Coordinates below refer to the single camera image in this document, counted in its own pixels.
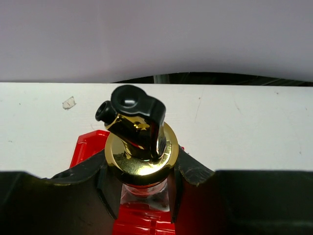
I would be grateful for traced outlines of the dark sauce bottle gold pourer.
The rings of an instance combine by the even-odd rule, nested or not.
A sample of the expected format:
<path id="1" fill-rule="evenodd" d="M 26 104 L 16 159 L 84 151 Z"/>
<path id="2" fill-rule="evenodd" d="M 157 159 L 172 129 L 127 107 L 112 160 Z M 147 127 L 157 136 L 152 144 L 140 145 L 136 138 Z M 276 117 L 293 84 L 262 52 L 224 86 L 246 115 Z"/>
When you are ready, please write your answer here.
<path id="1" fill-rule="evenodd" d="M 105 159 L 122 183 L 121 204 L 169 212 L 168 176 L 174 170 L 179 144 L 164 121 L 165 105 L 133 85 L 117 87 L 95 119 L 109 131 Z"/>

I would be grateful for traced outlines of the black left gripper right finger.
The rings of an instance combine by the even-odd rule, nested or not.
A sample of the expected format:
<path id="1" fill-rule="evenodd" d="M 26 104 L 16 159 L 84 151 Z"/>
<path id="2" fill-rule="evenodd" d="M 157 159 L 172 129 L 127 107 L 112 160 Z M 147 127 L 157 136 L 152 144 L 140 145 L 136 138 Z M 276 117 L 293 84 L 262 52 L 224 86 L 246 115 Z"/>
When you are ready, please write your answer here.
<path id="1" fill-rule="evenodd" d="M 310 235 L 310 171 L 212 171 L 183 149 L 168 177 L 178 235 Z"/>

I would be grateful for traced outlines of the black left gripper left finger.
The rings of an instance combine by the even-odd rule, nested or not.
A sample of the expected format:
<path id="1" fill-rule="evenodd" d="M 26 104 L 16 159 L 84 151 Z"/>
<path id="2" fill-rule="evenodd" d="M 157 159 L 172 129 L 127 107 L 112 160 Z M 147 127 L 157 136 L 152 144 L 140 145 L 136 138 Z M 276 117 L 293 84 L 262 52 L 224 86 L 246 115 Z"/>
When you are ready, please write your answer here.
<path id="1" fill-rule="evenodd" d="M 52 178 L 22 171 L 0 174 L 3 235 L 110 235 L 121 183 L 103 151 Z"/>

